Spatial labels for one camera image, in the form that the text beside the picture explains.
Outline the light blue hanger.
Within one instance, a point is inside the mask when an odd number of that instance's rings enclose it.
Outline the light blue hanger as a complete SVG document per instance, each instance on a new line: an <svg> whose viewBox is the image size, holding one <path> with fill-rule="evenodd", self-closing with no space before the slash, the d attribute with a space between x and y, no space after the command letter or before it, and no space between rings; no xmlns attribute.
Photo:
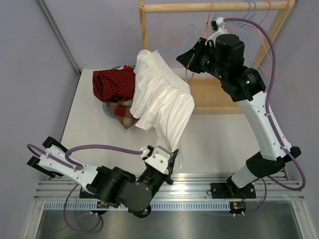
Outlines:
<svg viewBox="0 0 319 239"><path fill-rule="evenodd" d="M169 43L169 44L168 44L168 47L158 49L157 51L158 51L158 52L173 51L173 52L179 53L179 54L183 53L184 50L185 50L185 47L186 47L187 44L188 44L188 42L189 42L190 40L192 40L192 39L196 36L197 31L198 31L198 26L197 26L197 24L194 24L194 23L191 23L191 24L185 26L185 27L183 28L183 30L184 30L184 29L187 29L187 28L189 28L189 27L193 27L193 28L194 28L194 31L193 31L192 35L191 35L190 37L188 37L188 38L184 41L183 44L180 44L179 46L173 47L173 46Z"/></svg>
<svg viewBox="0 0 319 239"><path fill-rule="evenodd" d="M248 9L248 12L244 15L244 19L251 20L256 14L257 4L254 0L247 0L246 2L249 5L249 9Z"/></svg>
<svg viewBox="0 0 319 239"><path fill-rule="evenodd" d="M245 1L245 2L247 2L249 4L249 10L246 13L246 15L244 16L244 19L246 19L248 17L248 15L249 15L249 13L251 11L251 1ZM251 18L253 18L255 13L256 13L256 10L254 11L253 15L250 18L248 18L248 19L250 20ZM242 22L242 21L227 21L226 23L232 23L239 29L239 32L242 35L242 38L244 40L245 47L247 47L246 37L248 38L248 41L249 41L249 45L248 46L249 46L249 48L246 49L246 51L247 51L247 55L249 57L249 65L251 65L252 60L255 60L255 58L254 58L254 53L253 53L253 50L252 50L252 44L251 44L250 37L249 37L249 35L248 35L247 31L246 31L247 23L246 22Z"/></svg>

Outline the white ruffled garment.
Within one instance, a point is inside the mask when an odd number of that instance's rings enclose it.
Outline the white ruffled garment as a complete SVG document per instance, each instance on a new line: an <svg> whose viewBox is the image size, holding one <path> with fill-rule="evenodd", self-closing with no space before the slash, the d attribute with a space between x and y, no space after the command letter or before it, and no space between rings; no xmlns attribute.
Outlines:
<svg viewBox="0 0 319 239"><path fill-rule="evenodd" d="M154 128L157 143L170 151L178 150L173 174L179 173L183 155L181 138L194 110L190 86L163 60L158 51L141 50L134 68L135 92L130 112L136 127Z"/></svg>

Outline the dark red dotted garment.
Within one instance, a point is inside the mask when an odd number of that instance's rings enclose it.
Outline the dark red dotted garment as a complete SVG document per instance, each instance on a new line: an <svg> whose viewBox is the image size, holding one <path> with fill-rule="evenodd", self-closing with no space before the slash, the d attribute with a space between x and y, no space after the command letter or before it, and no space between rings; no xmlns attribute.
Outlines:
<svg viewBox="0 0 319 239"><path fill-rule="evenodd" d="M135 77L134 68L94 71L93 94L102 102L132 100L135 92Z"/></svg>

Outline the red plaid garment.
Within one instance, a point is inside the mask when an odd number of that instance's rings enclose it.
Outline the red plaid garment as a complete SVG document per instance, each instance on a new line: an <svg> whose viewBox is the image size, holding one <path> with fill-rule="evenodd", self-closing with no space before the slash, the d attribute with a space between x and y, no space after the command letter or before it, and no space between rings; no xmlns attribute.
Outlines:
<svg viewBox="0 0 319 239"><path fill-rule="evenodd" d="M134 126L138 122L138 119L134 118L130 112L132 102L133 100L106 102L107 108L120 122L124 129L129 129L131 126Z"/></svg>

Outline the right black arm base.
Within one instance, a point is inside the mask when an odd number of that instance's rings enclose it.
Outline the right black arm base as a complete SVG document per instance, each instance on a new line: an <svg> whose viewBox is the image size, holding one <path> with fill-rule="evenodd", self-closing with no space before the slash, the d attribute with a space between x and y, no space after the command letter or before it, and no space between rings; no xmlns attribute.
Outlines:
<svg viewBox="0 0 319 239"><path fill-rule="evenodd" d="M210 187L213 199L256 199L252 183L243 188L229 187L227 183L211 183Z"/></svg>

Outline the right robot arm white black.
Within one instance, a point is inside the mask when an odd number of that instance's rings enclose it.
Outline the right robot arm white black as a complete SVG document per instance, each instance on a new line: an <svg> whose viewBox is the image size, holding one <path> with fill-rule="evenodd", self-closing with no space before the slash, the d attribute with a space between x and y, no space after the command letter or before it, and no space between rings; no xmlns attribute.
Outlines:
<svg viewBox="0 0 319 239"><path fill-rule="evenodd" d="M259 152L226 183L227 194L238 197L254 180L279 172L301 150L285 139L266 106L266 86L259 72L244 66L244 42L234 34L222 34L215 41L200 38L187 52L177 56L183 67L194 73L208 73L218 79L244 113L257 139Z"/></svg>

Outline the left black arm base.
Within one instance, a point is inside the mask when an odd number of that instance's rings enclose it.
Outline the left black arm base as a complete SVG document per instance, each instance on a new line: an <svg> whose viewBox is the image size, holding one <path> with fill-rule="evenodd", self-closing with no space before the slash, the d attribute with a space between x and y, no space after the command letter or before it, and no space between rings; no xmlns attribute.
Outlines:
<svg viewBox="0 0 319 239"><path fill-rule="evenodd" d="M84 188L80 189L79 198L80 199L97 199L95 194L85 191Z"/></svg>

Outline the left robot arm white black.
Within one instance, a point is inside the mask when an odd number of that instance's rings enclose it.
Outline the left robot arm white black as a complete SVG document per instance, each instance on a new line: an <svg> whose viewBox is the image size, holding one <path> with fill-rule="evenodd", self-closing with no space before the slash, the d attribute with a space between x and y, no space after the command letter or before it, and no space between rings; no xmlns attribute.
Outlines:
<svg viewBox="0 0 319 239"><path fill-rule="evenodd" d="M169 151L161 146L147 146L139 151L121 147L88 144L66 149L52 137L43 143L45 149L28 144L33 153L28 165L50 177L66 176L94 198L110 207L124 205L138 218L147 217L151 201L163 183L173 184L171 178L178 150ZM136 177L119 167L108 168L73 159L71 154L85 149L106 149L141 156L146 168Z"/></svg>

